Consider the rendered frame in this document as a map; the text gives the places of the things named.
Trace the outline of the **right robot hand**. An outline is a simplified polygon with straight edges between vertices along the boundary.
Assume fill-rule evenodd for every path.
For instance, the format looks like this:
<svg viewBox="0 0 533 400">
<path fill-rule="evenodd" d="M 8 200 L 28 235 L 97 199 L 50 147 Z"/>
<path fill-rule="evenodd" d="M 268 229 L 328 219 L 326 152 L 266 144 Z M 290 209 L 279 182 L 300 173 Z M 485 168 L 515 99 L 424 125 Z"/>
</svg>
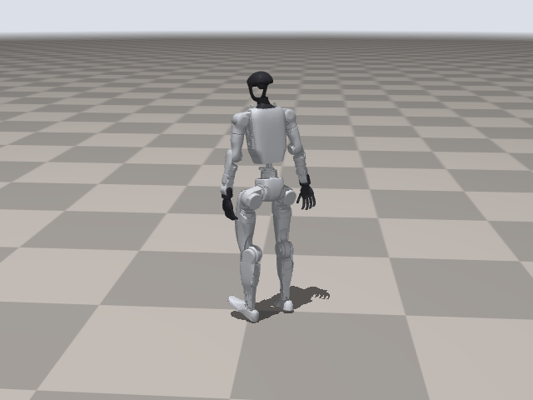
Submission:
<svg viewBox="0 0 533 400">
<path fill-rule="evenodd" d="M 296 203 L 299 203 L 300 198 L 302 197 L 303 199 L 302 199 L 302 208 L 301 209 L 304 209 L 305 204 L 306 204 L 306 210 L 307 210 L 308 207 L 309 207 L 309 202 L 310 202 L 309 209 L 311 207 L 315 207 L 316 200 L 315 200 L 315 197 L 314 197 L 314 192 L 313 192 L 312 188 L 309 186 L 311 184 L 311 181 L 310 181 L 310 177 L 309 177 L 308 174 L 306 175 L 306 179 L 307 179 L 307 183 L 300 183 L 300 181 L 299 181 L 300 186 L 302 186 L 302 187 L 301 187 L 301 192 L 299 194 L 299 197 L 298 197 Z M 312 197 L 312 200 L 311 200 L 311 197 Z M 308 201 L 308 198 L 309 198 L 309 201 Z M 313 205 L 312 205 L 312 201 L 313 201 Z"/>
</svg>

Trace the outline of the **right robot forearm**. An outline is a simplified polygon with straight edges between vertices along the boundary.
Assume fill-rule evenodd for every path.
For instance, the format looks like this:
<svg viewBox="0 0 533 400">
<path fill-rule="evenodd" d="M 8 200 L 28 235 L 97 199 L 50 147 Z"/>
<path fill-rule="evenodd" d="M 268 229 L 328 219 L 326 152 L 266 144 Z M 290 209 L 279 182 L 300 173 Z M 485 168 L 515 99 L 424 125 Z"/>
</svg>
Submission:
<svg viewBox="0 0 533 400">
<path fill-rule="evenodd" d="M 306 175 L 308 174 L 308 172 L 307 172 L 305 159 L 306 159 L 306 154 L 305 154 L 304 148 L 302 152 L 299 152 L 298 154 L 293 156 L 293 160 L 296 166 L 296 174 L 299 177 L 300 183 L 307 183 Z"/>
</svg>

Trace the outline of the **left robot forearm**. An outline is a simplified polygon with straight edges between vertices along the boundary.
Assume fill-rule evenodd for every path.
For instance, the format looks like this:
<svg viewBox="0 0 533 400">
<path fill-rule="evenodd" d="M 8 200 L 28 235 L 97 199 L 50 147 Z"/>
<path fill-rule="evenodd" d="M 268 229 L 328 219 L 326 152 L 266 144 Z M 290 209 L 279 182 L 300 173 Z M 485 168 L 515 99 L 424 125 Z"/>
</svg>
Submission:
<svg viewBox="0 0 533 400">
<path fill-rule="evenodd" d="M 222 177 L 221 194 L 227 195 L 227 188 L 232 188 L 237 165 L 232 162 L 232 150 L 228 149 L 226 153 L 225 170 Z"/>
</svg>

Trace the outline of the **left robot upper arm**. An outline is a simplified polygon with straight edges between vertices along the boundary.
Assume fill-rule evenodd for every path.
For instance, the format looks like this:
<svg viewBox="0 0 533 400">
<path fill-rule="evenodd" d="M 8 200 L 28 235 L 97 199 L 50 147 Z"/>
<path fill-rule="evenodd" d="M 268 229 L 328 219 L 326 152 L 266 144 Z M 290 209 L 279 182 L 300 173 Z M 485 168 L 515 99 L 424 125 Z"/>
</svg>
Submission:
<svg viewBox="0 0 533 400">
<path fill-rule="evenodd" d="M 231 145 L 232 161 L 238 163 L 242 160 L 242 144 L 245 134 L 245 128 L 249 125 L 251 119 L 250 112 L 240 112 L 232 117 L 232 134 Z"/>
</svg>

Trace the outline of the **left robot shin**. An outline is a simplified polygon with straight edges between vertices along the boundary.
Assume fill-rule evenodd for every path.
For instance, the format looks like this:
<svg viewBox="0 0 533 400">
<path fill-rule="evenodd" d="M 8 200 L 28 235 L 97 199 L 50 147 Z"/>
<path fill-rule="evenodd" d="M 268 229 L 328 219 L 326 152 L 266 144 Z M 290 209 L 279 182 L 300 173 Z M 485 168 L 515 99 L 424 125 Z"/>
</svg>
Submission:
<svg viewBox="0 0 533 400">
<path fill-rule="evenodd" d="M 248 310 L 252 310 L 252 306 L 255 308 L 256 303 L 256 290 L 261 270 L 261 265 L 256 263 L 256 258 L 255 252 L 249 248 L 243 254 L 240 253 L 241 280 Z"/>
</svg>

